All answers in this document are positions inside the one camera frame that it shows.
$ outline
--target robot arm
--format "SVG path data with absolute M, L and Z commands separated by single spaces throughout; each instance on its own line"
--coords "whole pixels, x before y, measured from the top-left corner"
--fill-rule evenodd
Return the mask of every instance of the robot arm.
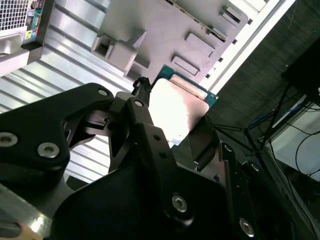
M 1 114 L 0 126 L 0 181 L 39 197 L 59 185 L 71 149 L 109 137 L 109 174 L 59 205 L 46 239 L 276 239 L 284 232 L 290 239 L 296 224 L 304 237 L 315 237 L 284 207 L 275 184 L 262 171 L 257 176 L 257 166 L 238 164 L 209 117 L 190 133 L 203 143 L 193 149 L 198 170 L 176 163 L 147 104 L 124 92 L 113 97 L 98 84 Z M 272 201 L 260 202 L 261 194 Z M 282 213 L 287 221 L 278 222 Z

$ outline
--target wire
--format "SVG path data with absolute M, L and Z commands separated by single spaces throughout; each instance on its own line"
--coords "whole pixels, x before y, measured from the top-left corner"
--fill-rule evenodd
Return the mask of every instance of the wire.
M 285 123 L 285 125 L 291 126 L 291 127 L 293 127 L 294 129 L 297 129 L 297 130 L 299 130 L 300 132 L 302 132 L 302 133 L 304 133 L 304 134 L 312 135 L 312 133 L 307 133 L 307 132 L 301 130 L 300 128 L 297 128 L 296 126 L 293 126 L 293 125 L 290 124 L 290 123 Z
M 259 128 L 260 132 L 264 135 L 265 133 L 261 130 L 261 126 L 260 126 L 262 123 L 263 123 L 263 122 L 261 122 L 261 123 L 258 125 L 258 128 Z M 296 126 L 294 126 L 294 125 L 292 125 L 292 124 L 290 124 L 290 123 L 285 122 L 284 124 L 285 124 L 285 125 L 288 125 L 288 126 L 290 126 L 290 127 L 293 127 L 293 128 L 299 130 L 300 132 L 302 132 L 302 133 L 304 133 L 304 134 L 312 135 L 312 133 L 307 133 L 307 132 L 301 130 L 300 128 L 298 128 L 298 127 L 296 127 Z
M 291 193 L 292 193 L 292 196 L 293 196 L 293 198 L 294 198 L 294 201 L 297 203 L 297 205 L 299 206 L 299 208 L 302 210 L 302 212 L 304 213 L 304 215 L 305 215 L 306 218 L 308 219 L 308 222 L 309 222 L 310 227 L 311 227 L 311 229 L 312 229 L 312 231 L 313 231 L 313 234 L 315 235 L 316 238 L 318 238 L 318 235 L 317 235 L 317 233 L 316 233 L 316 229 L 315 229 L 315 227 L 314 227 L 314 225 L 313 225 L 313 223 L 312 223 L 309 215 L 306 213 L 306 211 L 303 209 L 303 207 L 302 207 L 302 206 L 300 205 L 300 203 L 298 202 L 297 197 L 296 197 L 296 194 L 295 194 L 295 192 L 294 192 L 294 190 L 293 190 L 293 188 L 292 188 L 291 181 L 290 181 L 289 178 L 287 177 L 285 171 L 282 169 L 282 167 L 280 166 L 280 164 L 279 164 L 279 162 L 278 162 L 278 160 L 277 160 L 277 158 L 276 158 L 275 151 L 274 151 L 274 147 L 273 147 L 272 144 L 271 144 L 270 138 L 268 139 L 268 142 L 269 142 L 269 144 L 270 144 L 270 148 L 271 148 L 271 152 L 272 152 L 274 161 L 275 161 L 275 163 L 277 164 L 277 166 L 279 167 L 279 169 L 282 171 L 285 179 L 287 180 L 287 182 L 288 182 L 288 184 L 289 184 L 290 191 L 291 191 Z
M 298 152 L 299 152 L 299 149 L 300 149 L 301 145 L 302 145 L 308 138 L 310 138 L 311 136 L 317 135 L 317 134 L 319 134 L 319 133 L 320 133 L 320 131 L 316 131 L 316 132 L 314 132 L 314 133 L 309 134 L 308 136 L 306 136 L 306 137 L 299 143 L 299 145 L 298 145 L 298 147 L 297 147 L 297 149 L 296 149 L 296 151 L 295 151 L 295 166 L 296 166 L 296 169 L 297 169 L 300 173 L 302 173 L 302 174 L 305 174 L 305 173 L 303 173 L 303 172 L 300 170 L 299 166 L 298 166 Z M 313 172 L 313 173 L 311 173 L 310 176 L 311 176 L 312 174 L 315 174 L 315 173 L 318 172 L 318 171 L 320 171 L 320 169 L 317 170 L 317 171 L 315 171 L 315 172 Z

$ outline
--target black metal bracket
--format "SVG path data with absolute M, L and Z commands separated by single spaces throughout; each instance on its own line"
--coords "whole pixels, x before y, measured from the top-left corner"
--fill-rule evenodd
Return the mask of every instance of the black metal bracket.
M 81 121 L 108 109 L 113 99 L 109 90 L 90 83 L 1 114 L 0 132 L 12 134 L 7 139 L 12 145 L 0 147 L 0 181 L 44 187 L 57 183 L 69 150 L 94 137 L 79 131 Z
M 214 158 L 201 173 L 214 177 L 224 187 L 229 218 L 235 233 L 243 239 L 259 239 L 247 176 L 238 167 L 233 149 L 221 142 Z

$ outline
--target black cable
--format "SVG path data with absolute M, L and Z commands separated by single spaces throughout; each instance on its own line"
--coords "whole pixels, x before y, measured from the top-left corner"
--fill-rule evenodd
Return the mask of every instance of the black cable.
M 296 169 L 297 169 L 300 173 L 302 173 L 302 174 L 304 174 L 304 173 L 300 170 L 300 168 L 299 168 L 299 166 L 298 166 L 298 152 L 299 152 L 299 149 L 300 149 L 301 145 L 302 145 L 308 138 L 310 138 L 311 136 L 317 135 L 317 134 L 319 134 L 319 133 L 320 133 L 320 131 L 316 131 L 316 132 L 314 132 L 314 133 L 309 134 L 308 136 L 306 136 L 306 137 L 299 143 L 299 145 L 298 145 L 298 147 L 297 147 L 297 149 L 296 149 L 296 151 L 295 151 L 295 166 L 296 166 Z
M 275 161 L 275 163 L 278 165 L 278 167 L 280 168 L 280 170 L 282 171 L 285 179 L 287 180 L 287 182 L 288 182 L 288 184 L 289 184 L 290 191 L 291 191 L 291 193 L 292 193 L 292 196 L 293 196 L 293 198 L 294 198 L 294 201 L 297 203 L 297 205 L 299 206 L 299 208 L 302 210 L 302 212 L 304 213 L 304 215 L 305 215 L 306 218 L 308 219 L 308 222 L 309 222 L 310 227 L 311 227 L 311 229 L 312 229 L 312 231 L 313 231 L 313 234 L 315 235 L 316 238 L 318 238 L 318 235 L 317 235 L 317 233 L 316 233 L 316 229 L 315 229 L 315 227 L 314 227 L 314 225 L 313 225 L 310 217 L 308 216 L 308 214 L 306 213 L 306 211 L 303 209 L 303 207 L 302 207 L 302 206 L 300 205 L 300 203 L 298 202 L 298 200 L 297 200 L 297 198 L 296 198 L 296 194 L 295 194 L 295 192 L 294 192 L 294 190 L 293 190 L 293 188 L 292 188 L 291 181 L 290 181 L 289 178 L 287 177 L 285 171 L 282 169 L 282 167 L 280 166 L 280 164 L 279 164 L 279 162 L 278 162 L 278 160 L 277 160 L 277 158 L 276 158 L 275 151 L 274 151 L 274 147 L 273 147 L 272 144 L 271 144 L 270 138 L 268 139 L 268 142 L 269 142 L 269 144 L 270 144 L 270 148 L 271 148 L 271 152 L 272 152 L 274 161 Z
M 287 95 L 290 87 L 291 87 L 291 84 L 288 83 L 287 86 L 286 86 L 285 89 L 284 89 L 284 92 L 283 92 L 283 94 L 282 94 L 282 96 L 281 96 L 281 99 L 280 99 L 280 101 L 279 101 L 279 103 L 278 103 L 278 106 L 276 107 L 276 109 L 275 109 L 275 111 L 274 111 L 273 117 L 272 117 L 272 119 L 271 119 L 271 123 L 270 123 L 268 129 L 266 130 L 266 134 L 265 134 L 265 136 L 264 136 L 264 138 L 263 138 L 263 140 L 262 140 L 262 143 L 261 143 L 261 145 L 260 145 L 260 148 L 259 148 L 260 150 L 265 146 L 266 141 L 268 140 L 268 138 L 269 138 L 270 135 L 271 135 L 272 126 L 273 126 L 274 123 L 276 122 L 276 118 L 277 118 L 277 116 L 278 116 L 278 113 L 279 113 L 279 111 L 280 111 L 281 106 L 283 105 L 283 102 L 284 102 L 284 100 L 285 100 L 285 98 L 286 98 L 286 95 Z
M 309 107 L 309 106 L 304 106 L 305 109 L 312 109 L 312 110 L 320 110 L 320 108 L 312 108 L 312 107 Z
M 297 128 L 296 126 L 293 126 L 293 125 L 290 124 L 290 123 L 285 123 L 285 124 L 286 124 L 286 125 L 289 125 L 289 126 L 291 126 L 291 127 L 293 127 L 293 128 L 295 128 L 295 129 L 297 129 L 297 130 L 299 130 L 300 132 L 302 132 L 302 133 L 304 133 L 304 134 L 312 135 L 312 133 L 307 133 L 307 132 L 301 130 L 300 128 Z
M 261 124 L 262 124 L 262 122 L 259 124 L 258 127 L 259 127 L 260 132 L 264 135 L 265 133 L 261 130 L 261 126 L 260 126 Z M 300 128 L 298 128 L 298 127 L 296 127 L 296 126 L 294 126 L 294 125 L 292 125 L 292 124 L 290 124 L 290 123 L 285 122 L 284 124 L 285 124 L 285 125 L 288 125 L 288 126 L 290 126 L 290 127 L 293 127 L 293 128 L 299 130 L 300 132 L 302 132 L 302 133 L 304 133 L 304 134 L 312 135 L 312 133 L 307 133 L 307 132 L 301 130 Z

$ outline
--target white wall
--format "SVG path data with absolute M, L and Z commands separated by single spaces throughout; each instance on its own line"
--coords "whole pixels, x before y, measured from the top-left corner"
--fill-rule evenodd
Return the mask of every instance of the white wall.
M 297 120 L 289 122 L 293 126 L 312 134 L 320 131 L 320 111 L 305 112 Z M 295 155 L 298 145 L 308 135 L 289 126 L 283 133 L 272 141 L 275 156 L 278 160 L 297 169 Z M 304 174 L 310 174 L 320 169 L 320 134 L 313 135 L 300 146 L 297 163 Z M 320 172 L 311 176 L 320 181 Z

